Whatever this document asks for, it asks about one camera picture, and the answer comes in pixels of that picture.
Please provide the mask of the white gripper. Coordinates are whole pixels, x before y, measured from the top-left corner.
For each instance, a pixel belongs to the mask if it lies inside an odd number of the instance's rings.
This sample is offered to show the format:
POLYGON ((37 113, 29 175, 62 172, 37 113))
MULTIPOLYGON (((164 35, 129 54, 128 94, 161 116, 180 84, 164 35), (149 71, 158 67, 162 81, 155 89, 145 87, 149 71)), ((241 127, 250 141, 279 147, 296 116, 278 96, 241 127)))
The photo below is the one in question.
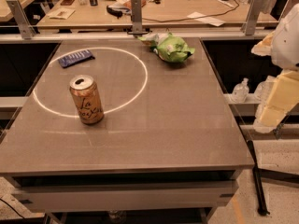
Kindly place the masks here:
POLYGON ((254 45, 251 52, 270 56, 272 63, 283 70, 277 77, 268 77, 263 85, 253 129, 258 133, 275 130, 299 103, 299 4, 280 21, 275 32, 254 45))

